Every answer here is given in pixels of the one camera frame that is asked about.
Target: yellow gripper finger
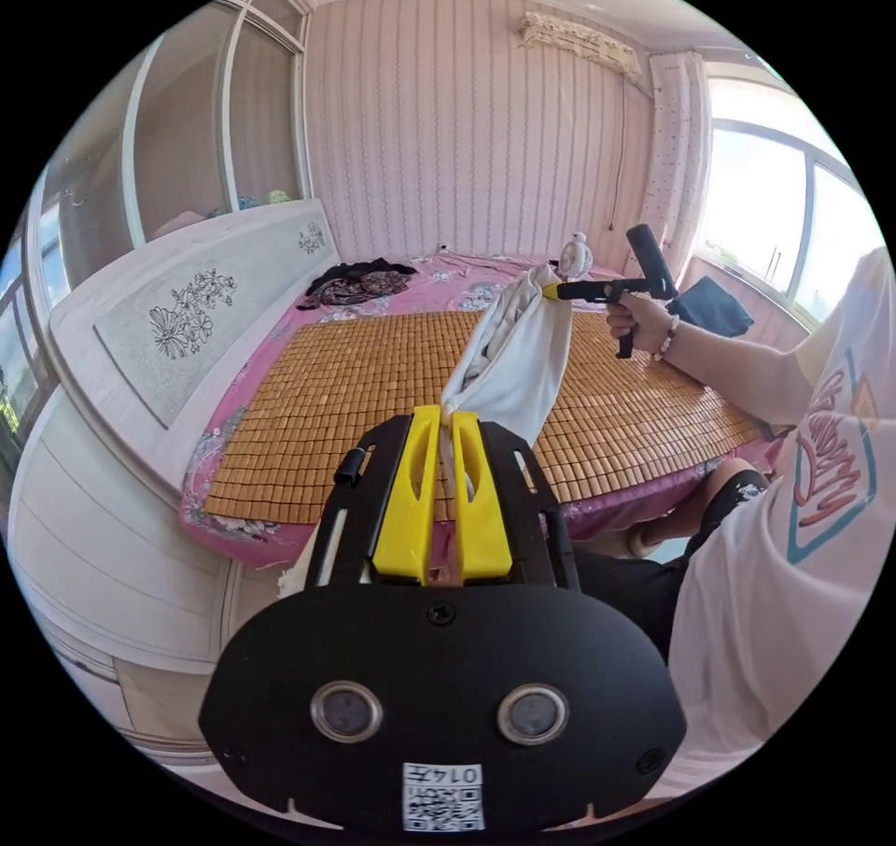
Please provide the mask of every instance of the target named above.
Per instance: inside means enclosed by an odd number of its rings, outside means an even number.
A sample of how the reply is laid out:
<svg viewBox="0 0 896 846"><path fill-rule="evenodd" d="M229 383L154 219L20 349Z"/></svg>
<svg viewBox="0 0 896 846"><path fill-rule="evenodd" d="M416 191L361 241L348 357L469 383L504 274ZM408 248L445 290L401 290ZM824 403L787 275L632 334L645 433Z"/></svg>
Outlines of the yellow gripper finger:
<svg viewBox="0 0 896 846"><path fill-rule="evenodd" d="M507 578L511 573L511 549L478 417L468 411L455 411L451 417L451 439L460 580ZM468 493L467 476L472 496Z"/></svg>
<svg viewBox="0 0 896 846"><path fill-rule="evenodd" d="M380 575L427 583L439 459L438 406L415 407L373 552Z"/></svg>

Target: bracelet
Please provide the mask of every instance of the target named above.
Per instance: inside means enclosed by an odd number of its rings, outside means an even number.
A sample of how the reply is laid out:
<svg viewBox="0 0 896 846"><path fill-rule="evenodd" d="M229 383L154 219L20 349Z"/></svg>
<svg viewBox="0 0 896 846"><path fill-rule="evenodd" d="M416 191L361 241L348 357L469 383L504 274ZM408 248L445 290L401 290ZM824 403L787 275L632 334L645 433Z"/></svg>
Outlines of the bracelet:
<svg viewBox="0 0 896 846"><path fill-rule="evenodd" d="M665 336L665 340L660 345L660 350L653 355L654 360L662 360L665 357L665 352L669 350L669 346L672 344L672 338L675 335L675 330L679 327L679 315L672 315L672 322L669 324L669 332Z"/></svg>

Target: hand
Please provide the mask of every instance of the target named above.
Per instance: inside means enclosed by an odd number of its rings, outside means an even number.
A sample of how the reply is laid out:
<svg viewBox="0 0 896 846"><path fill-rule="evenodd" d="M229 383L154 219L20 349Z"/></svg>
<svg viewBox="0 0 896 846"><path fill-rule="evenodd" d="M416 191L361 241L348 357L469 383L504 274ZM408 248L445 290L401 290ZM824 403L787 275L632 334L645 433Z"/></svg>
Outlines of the hand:
<svg viewBox="0 0 896 846"><path fill-rule="evenodd" d="M653 299L624 292L618 304L607 305L607 323L614 339L634 328L634 347L638 351L655 353L669 334L672 315Z"/></svg>

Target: black shorts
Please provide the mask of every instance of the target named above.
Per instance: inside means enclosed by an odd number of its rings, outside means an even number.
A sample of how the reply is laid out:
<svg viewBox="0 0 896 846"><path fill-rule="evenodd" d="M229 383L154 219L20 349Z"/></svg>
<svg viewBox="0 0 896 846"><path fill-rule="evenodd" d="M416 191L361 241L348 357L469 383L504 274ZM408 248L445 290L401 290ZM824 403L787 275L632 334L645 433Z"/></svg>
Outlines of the black shorts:
<svg viewBox="0 0 896 846"><path fill-rule="evenodd" d="M700 520L700 529L688 541L684 554L668 563L617 559L577 550L582 593L627 615L668 661L675 606L691 557L736 506L767 488L768 480L761 472L736 472L709 502Z"/></svg>

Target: pink bedsheet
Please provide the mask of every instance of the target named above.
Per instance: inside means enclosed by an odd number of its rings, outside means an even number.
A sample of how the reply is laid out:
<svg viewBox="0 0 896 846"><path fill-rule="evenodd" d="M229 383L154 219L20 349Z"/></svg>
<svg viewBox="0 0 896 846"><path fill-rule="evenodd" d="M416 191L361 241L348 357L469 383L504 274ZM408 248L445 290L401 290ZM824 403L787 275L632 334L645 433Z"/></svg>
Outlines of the pink bedsheet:
<svg viewBox="0 0 896 846"><path fill-rule="evenodd" d="M255 353L236 375L190 460L180 506L181 525L197 541L213 550L260 568L294 563L314 531L311 525L274 525L255 520L210 515L203 509L205 496L227 443L290 337L301 326L332 320L413 314L421 311L482 311L520 273L545 258L468 258L438 255L411 261L418 274L407 291L350 307L321 307L314 311L291 308L273 327ZM612 274L611 271L595 271ZM577 303L577 309L599 313L599 306ZM761 463L768 445L746 444L735 453ZM564 506L570 536L585 539L601 530L622 529L641 519L654 518L687 497L697 483L718 463L700 464L690 470L654 479L599 498L573 501ZM430 565L450 565L453 553L453 523L437 523L433 532Z"/></svg>

